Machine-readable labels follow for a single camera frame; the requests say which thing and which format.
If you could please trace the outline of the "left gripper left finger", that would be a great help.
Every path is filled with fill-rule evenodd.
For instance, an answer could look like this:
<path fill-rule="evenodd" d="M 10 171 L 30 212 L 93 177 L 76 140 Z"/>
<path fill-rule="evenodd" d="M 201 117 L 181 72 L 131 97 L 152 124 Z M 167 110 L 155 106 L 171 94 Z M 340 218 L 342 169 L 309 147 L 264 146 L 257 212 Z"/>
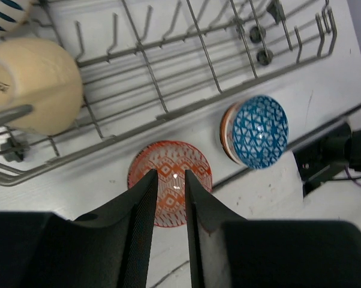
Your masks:
<path fill-rule="evenodd" d="M 0 211 L 0 287 L 145 287 L 158 173 L 77 219 Z"/>

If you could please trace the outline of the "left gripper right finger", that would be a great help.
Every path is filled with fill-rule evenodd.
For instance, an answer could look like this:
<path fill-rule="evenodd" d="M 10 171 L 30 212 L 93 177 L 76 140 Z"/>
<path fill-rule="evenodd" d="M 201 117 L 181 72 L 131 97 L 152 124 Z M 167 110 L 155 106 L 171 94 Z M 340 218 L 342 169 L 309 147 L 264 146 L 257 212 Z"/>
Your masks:
<path fill-rule="evenodd" d="M 247 220 L 185 172 L 193 287 L 361 287 L 361 231 L 339 220 Z"/>

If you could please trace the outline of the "red patterned bowl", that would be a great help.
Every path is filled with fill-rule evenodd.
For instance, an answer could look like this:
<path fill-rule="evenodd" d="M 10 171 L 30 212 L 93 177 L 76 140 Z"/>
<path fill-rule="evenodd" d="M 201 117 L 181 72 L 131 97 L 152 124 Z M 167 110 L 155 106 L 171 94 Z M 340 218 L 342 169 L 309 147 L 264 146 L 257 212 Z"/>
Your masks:
<path fill-rule="evenodd" d="M 144 147 L 128 169 L 127 186 L 133 187 L 151 169 L 158 174 L 154 225 L 163 228 L 186 223 L 185 171 L 191 170 L 204 189 L 212 191 L 212 170 L 195 146 L 182 141 L 162 140 Z"/>

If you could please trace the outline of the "yellow bowl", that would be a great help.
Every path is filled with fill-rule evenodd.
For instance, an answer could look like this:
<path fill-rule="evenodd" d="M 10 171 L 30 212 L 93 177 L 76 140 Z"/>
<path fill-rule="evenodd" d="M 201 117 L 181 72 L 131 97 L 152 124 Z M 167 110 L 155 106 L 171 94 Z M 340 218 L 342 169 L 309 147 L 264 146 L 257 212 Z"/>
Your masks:
<path fill-rule="evenodd" d="M 30 104 L 33 111 L 9 126 L 52 136 L 76 120 L 83 102 L 79 68 L 53 41 L 15 38 L 0 43 L 0 111 Z"/>

